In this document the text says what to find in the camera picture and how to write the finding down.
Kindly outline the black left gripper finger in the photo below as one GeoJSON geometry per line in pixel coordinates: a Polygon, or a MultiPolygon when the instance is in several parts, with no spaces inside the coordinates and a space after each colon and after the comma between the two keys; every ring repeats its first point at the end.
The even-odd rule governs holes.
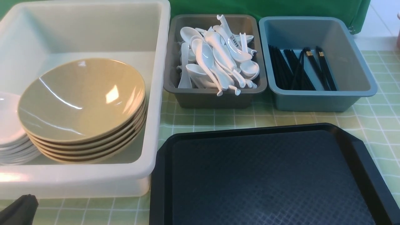
{"type": "Polygon", "coordinates": [[[0,212],[1,225],[32,225],[38,208],[34,195],[22,195],[0,212]]]}

